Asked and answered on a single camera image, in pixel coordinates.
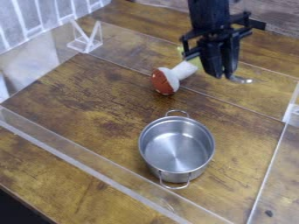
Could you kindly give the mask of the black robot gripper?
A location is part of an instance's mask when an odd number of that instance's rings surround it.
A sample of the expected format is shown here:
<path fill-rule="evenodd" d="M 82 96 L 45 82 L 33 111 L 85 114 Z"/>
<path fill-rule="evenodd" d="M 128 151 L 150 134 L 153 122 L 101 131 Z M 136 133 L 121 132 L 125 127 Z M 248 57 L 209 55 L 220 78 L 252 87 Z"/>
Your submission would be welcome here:
<path fill-rule="evenodd" d="M 250 12 L 242 10 L 237 14 L 230 14 L 229 0 L 186 0 L 186 5 L 190 30 L 180 37 L 181 56 L 185 60 L 200 56 L 204 72 L 217 79 L 221 77 L 224 67 L 224 75 L 228 79 L 238 65 L 238 37 L 230 37 L 224 41 L 221 52 L 221 43 L 202 39 L 198 41 L 198 46 L 189 48 L 188 41 L 213 35 L 226 37 L 225 31 L 233 24 L 242 25 L 237 32 L 241 33 L 241 37 L 245 37 L 250 33 Z"/>

